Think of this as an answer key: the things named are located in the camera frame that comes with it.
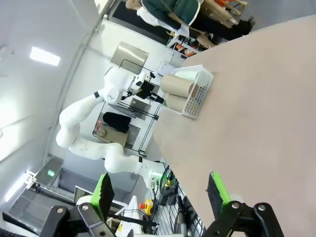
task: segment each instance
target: green light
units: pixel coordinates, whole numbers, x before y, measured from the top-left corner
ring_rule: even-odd
[[[55,172],[51,169],[48,170],[47,174],[50,176],[50,177],[54,177],[55,175]]]

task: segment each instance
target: black cloth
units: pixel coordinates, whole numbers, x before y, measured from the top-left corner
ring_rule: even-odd
[[[131,121],[131,118],[124,115],[106,112],[103,115],[103,121],[109,126],[115,128],[117,131],[127,133],[127,131],[129,130],[128,125]]]
[[[242,35],[247,35],[251,30],[250,24],[248,24],[248,22],[246,21],[240,21],[238,25],[234,25],[232,26],[232,28],[228,28],[220,22],[215,21],[206,15],[203,15],[202,13],[197,14],[197,17],[191,27],[199,31],[207,32],[209,34],[215,34],[226,40],[237,39]],[[190,29],[190,36],[191,35],[195,38],[196,31]]]

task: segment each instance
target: beige table surface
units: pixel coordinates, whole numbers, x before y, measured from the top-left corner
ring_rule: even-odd
[[[194,120],[164,111],[154,131],[192,205],[214,220],[205,189],[272,205],[285,236],[316,235],[316,15],[261,29],[187,59],[214,81]]]

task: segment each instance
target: ceiling light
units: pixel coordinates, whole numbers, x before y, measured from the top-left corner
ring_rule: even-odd
[[[40,48],[32,47],[30,58],[39,62],[48,63],[50,65],[58,66],[60,57],[42,50]]]

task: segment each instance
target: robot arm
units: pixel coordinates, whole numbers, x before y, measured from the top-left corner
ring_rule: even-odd
[[[127,80],[126,78],[126,74],[121,70],[111,68],[104,77],[103,89],[74,102],[63,110],[59,116],[61,129],[57,134],[56,142],[60,147],[69,148],[78,156],[89,159],[104,158],[104,167],[109,173],[127,171],[139,174],[143,176],[146,186],[150,189],[151,178],[155,176],[155,173],[161,174],[164,171],[163,164],[139,156],[126,157],[123,146],[119,143],[96,143],[80,137],[80,122],[89,116],[97,104],[104,100],[110,103],[117,102],[131,83],[135,84],[134,78]]]

